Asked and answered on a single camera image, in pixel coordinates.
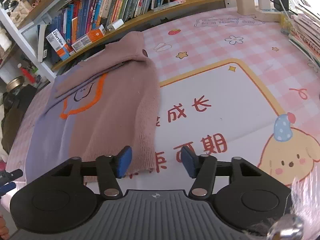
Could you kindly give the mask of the purple and pink knit sweater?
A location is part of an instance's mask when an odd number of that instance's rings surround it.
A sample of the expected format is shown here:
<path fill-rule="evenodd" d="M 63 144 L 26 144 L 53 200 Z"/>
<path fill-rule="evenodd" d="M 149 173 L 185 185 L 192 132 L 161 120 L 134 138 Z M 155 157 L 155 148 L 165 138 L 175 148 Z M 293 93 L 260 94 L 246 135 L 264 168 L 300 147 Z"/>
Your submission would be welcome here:
<path fill-rule="evenodd" d="M 58 76 L 25 159 L 30 183 L 72 157 L 94 161 L 131 147 L 127 173 L 152 170 L 160 93 L 144 36 L 132 31 Z"/>

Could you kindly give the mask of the brown and beige clothes pile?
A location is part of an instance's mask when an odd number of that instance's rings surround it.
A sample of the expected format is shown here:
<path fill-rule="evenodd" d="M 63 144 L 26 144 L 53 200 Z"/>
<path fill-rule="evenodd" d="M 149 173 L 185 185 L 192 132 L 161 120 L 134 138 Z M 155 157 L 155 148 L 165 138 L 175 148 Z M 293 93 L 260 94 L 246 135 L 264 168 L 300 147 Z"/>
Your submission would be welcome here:
<path fill-rule="evenodd" d="M 36 93 L 35 87 L 27 85 L 22 87 L 16 95 L 12 92 L 5 92 L 3 95 L 4 118 L 1 121 L 3 134 L 1 145 L 7 154 L 12 149 L 23 117 Z"/>

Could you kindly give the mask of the pink checkered cartoon table mat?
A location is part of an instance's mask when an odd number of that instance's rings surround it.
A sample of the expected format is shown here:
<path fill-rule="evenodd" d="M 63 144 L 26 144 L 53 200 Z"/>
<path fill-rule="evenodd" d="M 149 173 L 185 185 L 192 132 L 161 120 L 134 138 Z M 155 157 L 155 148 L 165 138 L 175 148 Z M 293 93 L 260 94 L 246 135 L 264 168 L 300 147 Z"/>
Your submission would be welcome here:
<path fill-rule="evenodd" d="M 122 189 L 188 189 L 183 146 L 240 156 L 287 186 L 319 177 L 319 77 L 278 24 L 221 9 L 143 35 L 161 82 L 156 166 Z"/>

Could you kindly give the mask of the gold metal bowl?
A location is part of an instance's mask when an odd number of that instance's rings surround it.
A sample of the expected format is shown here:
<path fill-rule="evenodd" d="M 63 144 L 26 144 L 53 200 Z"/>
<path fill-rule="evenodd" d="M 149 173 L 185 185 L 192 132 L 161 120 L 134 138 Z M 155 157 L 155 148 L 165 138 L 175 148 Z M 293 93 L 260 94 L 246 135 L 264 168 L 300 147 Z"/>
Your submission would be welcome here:
<path fill-rule="evenodd" d="M 15 88 L 21 87 L 24 84 L 24 77 L 23 76 L 18 76 L 11 80 L 7 85 L 6 85 L 6 92 L 10 92 Z"/>

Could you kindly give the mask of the white orange medicine box flat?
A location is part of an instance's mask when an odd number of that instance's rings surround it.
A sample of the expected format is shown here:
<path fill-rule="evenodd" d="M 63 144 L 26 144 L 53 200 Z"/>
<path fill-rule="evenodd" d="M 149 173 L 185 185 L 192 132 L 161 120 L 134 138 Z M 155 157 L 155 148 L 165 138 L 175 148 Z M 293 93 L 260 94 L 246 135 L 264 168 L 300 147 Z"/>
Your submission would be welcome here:
<path fill-rule="evenodd" d="M 81 38 L 77 39 L 73 44 L 72 48 L 75 52 L 78 52 L 90 44 L 96 42 L 97 40 L 103 38 L 106 34 L 106 30 L 103 25 L 100 25 L 98 28 L 89 31 Z"/>

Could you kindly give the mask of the white orange medicine box upright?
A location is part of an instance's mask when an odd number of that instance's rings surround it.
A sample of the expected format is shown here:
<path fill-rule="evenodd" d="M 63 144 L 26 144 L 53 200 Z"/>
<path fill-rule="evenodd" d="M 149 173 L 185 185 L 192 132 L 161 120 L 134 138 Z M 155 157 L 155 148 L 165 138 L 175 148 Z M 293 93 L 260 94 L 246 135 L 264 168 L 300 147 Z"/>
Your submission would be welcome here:
<path fill-rule="evenodd" d="M 66 60 L 70 57 L 68 44 L 57 29 L 48 34 L 46 39 L 61 60 Z"/>

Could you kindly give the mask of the small white charger block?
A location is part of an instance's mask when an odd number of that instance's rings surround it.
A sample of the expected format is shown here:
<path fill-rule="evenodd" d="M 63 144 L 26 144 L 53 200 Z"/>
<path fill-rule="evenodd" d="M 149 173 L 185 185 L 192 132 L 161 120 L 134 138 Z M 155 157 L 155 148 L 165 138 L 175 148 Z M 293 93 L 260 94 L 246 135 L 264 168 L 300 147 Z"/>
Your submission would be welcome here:
<path fill-rule="evenodd" d="M 118 19 L 116 21 L 114 21 L 113 23 L 109 24 L 106 29 L 109 31 L 109 32 L 113 32 L 117 29 L 119 29 L 121 26 L 124 25 L 124 22 L 122 19 Z"/>

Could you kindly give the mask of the wooden white bookshelf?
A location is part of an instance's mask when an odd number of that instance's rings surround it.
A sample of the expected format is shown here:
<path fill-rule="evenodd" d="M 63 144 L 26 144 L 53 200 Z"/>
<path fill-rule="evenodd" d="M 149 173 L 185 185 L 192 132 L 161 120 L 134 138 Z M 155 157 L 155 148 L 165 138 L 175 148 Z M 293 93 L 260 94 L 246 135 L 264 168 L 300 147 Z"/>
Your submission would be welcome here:
<path fill-rule="evenodd" d="M 80 58 L 92 48 L 124 36 L 131 30 L 153 25 L 197 12 L 224 8 L 230 0 L 26 0 L 32 11 L 19 26 L 9 18 L 10 0 L 1 0 L 1 37 L 9 38 L 8 57 L 23 53 L 20 73 L 29 75 L 35 67 L 37 75 L 53 81 L 64 66 Z M 109 32 L 106 27 L 122 19 L 124 25 Z M 72 44 L 86 33 L 103 25 L 103 38 L 75 52 Z M 57 29 L 69 47 L 70 57 L 61 60 L 46 36 Z"/>

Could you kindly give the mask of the white power strip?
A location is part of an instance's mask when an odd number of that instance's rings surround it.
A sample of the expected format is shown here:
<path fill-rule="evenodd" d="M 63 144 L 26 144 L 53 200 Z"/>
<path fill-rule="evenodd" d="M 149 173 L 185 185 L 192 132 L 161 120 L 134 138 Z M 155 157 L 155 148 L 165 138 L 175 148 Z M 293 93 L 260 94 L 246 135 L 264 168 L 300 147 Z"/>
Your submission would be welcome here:
<path fill-rule="evenodd" d="M 259 7 L 255 8 L 254 19 L 261 22 L 280 22 L 281 13 L 275 10 L 261 10 Z"/>

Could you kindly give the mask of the small yellow glass jar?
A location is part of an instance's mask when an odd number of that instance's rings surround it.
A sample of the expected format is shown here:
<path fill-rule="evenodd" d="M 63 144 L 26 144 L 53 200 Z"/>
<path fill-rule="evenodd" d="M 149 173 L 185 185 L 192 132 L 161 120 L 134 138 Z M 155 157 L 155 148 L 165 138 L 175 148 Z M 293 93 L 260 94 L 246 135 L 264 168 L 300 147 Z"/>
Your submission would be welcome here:
<path fill-rule="evenodd" d="M 291 30 L 291 16 L 292 13 L 289 11 L 282 11 L 280 16 L 280 31 L 285 35 L 289 35 Z"/>

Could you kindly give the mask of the stack of books at right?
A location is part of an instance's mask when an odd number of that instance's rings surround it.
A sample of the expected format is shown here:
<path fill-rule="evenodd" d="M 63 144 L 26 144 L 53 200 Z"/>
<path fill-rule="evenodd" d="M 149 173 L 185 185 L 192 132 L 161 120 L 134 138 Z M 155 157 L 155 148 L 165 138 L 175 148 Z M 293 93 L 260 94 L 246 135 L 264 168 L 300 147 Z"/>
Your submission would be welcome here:
<path fill-rule="evenodd" d="M 319 12 L 300 3 L 296 9 L 299 13 L 290 18 L 289 41 L 307 56 L 319 73 Z"/>

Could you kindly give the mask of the white pearl handbag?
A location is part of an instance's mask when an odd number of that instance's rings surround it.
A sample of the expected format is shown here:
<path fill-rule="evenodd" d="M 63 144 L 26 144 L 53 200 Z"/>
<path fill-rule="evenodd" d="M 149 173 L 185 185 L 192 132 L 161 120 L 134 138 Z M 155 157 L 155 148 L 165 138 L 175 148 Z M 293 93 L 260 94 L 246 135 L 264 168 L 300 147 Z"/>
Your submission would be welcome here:
<path fill-rule="evenodd" d="M 9 18 L 17 27 L 32 11 L 33 7 L 26 0 L 10 0 L 8 5 Z"/>

